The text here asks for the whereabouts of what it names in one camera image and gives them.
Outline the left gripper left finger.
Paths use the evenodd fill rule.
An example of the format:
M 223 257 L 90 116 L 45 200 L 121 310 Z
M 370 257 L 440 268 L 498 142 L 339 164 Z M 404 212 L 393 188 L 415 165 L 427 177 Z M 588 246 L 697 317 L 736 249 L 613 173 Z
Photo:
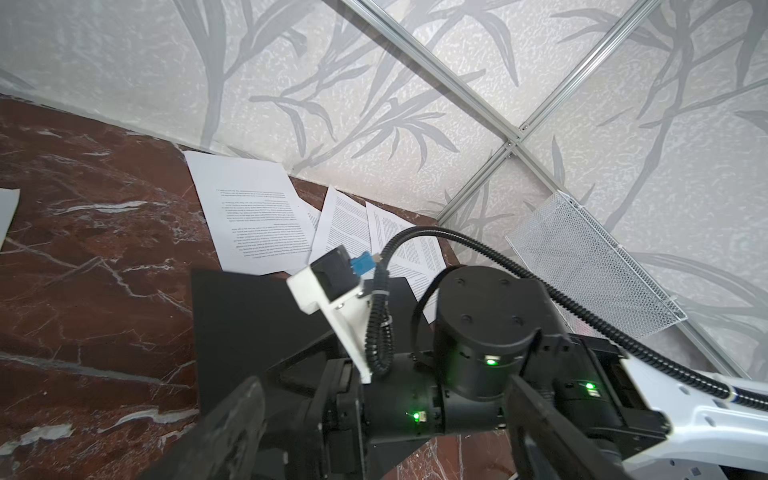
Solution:
M 258 377 L 246 378 L 142 479 L 249 479 L 266 430 L 266 400 Z

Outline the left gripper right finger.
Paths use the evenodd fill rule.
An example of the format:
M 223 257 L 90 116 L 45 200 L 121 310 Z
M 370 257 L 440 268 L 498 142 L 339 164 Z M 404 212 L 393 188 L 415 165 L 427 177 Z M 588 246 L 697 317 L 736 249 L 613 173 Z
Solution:
M 630 476 L 519 376 L 504 412 L 520 479 L 628 479 Z

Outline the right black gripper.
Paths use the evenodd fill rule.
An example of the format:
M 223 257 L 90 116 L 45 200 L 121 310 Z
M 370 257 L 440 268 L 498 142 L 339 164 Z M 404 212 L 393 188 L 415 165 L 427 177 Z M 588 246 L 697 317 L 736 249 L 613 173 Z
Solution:
M 337 347 L 308 346 L 272 365 L 271 385 L 301 396 L 267 421 L 263 448 L 277 451 L 287 479 L 370 479 L 380 444 L 491 431 L 503 424 L 499 400 L 473 401 L 444 386 L 411 355 L 388 376 L 363 383 Z

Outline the beige black ring binder folder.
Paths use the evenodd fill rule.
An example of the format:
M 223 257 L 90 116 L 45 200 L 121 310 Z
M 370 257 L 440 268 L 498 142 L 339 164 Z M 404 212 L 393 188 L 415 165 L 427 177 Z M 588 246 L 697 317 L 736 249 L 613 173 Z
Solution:
M 393 278 L 390 285 L 395 352 L 410 352 L 409 323 L 418 300 L 405 278 Z M 250 376 L 262 382 L 267 416 L 306 398 L 268 385 L 266 372 L 332 332 L 322 313 L 310 316 L 298 309 L 285 280 L 275 276 L 193 270 L 191 292 L 201 416 L 214 410 Z M 322 354 L 316 354 L 292 368 L 290 375 L 316 385 L 325 361 Z M 427 441 L 377 445 L 368 478 L 395 479 L 397 465 Z

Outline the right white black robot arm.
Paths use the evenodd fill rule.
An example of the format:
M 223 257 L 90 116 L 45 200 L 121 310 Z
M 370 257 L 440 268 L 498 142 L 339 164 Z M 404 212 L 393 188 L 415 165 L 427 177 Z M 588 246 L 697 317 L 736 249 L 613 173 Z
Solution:
M 604 339 L 569 335 L 541 283 L 453 266 L 433 348 L 364 383 L 341 358 L 269 437 L 289 479 L 368 479 L 372 448 L 504 428 L 525 479 L 619 479 L 661 460 L 767 469 L 767 415 L 675 381 Z

